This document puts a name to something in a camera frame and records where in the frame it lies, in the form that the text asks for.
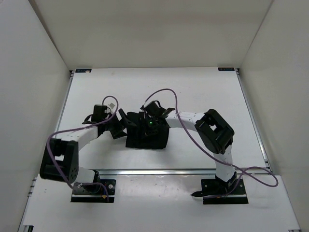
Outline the black pleated skirt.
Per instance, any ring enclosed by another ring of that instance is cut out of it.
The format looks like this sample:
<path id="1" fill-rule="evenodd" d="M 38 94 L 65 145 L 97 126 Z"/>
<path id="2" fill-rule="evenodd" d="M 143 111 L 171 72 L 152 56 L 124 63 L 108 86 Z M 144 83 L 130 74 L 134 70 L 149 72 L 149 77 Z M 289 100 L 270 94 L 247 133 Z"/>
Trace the black pleated skirt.
<path id="1" fill-rule="evenodd" d="M 162 121 L 144 117 L 143 112 L 127 113 L 126 147 L 137 149 L 164 149 L 169 138 L 169 127 Z"/>

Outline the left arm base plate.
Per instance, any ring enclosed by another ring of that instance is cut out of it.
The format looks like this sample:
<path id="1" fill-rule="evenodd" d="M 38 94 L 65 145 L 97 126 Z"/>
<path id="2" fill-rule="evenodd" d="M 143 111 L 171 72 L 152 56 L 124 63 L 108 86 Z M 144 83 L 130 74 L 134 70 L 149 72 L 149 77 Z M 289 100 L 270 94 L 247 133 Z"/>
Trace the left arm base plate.
<path id="1" fill-rule="evenodd" d="M 108 196 L 102 186 L 79 187 L 77 184 L 74 184 L 70 201 L 72 203 L 114 203 L 116 179 L 108 178 L 101 179 L 100 181 L 106 187 Z"/>

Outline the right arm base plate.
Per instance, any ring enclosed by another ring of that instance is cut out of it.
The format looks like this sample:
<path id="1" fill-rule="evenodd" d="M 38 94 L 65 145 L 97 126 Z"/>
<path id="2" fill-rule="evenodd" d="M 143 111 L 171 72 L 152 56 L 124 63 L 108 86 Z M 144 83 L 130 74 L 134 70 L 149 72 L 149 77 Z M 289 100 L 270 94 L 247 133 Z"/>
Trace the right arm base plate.
<path id="1" fill-rule="evenodd" d="M 239 179 L 235 183 L 226 190 L 215 179 L 201 179 L 201 191 L 196 191 L 191 196 L 202 198 L 203 204 L 248 204 L 243 179 Z"/>

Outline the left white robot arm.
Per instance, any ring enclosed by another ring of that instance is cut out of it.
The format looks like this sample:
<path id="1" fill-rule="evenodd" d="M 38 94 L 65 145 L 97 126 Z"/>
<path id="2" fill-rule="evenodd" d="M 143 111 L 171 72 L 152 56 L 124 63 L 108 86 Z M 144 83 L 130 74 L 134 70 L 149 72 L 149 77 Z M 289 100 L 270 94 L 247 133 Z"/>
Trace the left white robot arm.
<path id="1" fill-rule="evenodd" d="M 121 119 L 111 106 L 96 104 L 93 113 L 88 115 L 82 127 L 65 130 L 62 138 L 52 136 L 46 147 L 40 167 L 40 177 L 59 182 L 82 184 L 89 192 L 100 189 L 101 180 L 95 170 L 79 165 L 79 151 L 104 132 L 111 133 L 113 139 L 126 136 L 126 114 L 118 110 Z"/>

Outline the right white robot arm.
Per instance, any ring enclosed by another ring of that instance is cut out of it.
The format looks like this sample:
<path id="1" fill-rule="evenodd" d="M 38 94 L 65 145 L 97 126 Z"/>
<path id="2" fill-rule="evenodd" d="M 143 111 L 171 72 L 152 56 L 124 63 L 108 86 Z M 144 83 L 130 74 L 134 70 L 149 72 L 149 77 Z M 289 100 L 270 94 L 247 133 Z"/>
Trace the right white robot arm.
<path id="1" fill-rule="evenodd" d="M 205 113 L 180 112 L 176 108 L 164 109 L 155 101 L 143 105 L 141 110 L 147 117 L 161 120 L 171 129 L 183 128 L 186 133 L 198 133 L 214 158 L 218 191 L 226 194 L 233 189 L 237 178 L 231 152 L 235 132 L 216 110 L 209 109 Z"/>

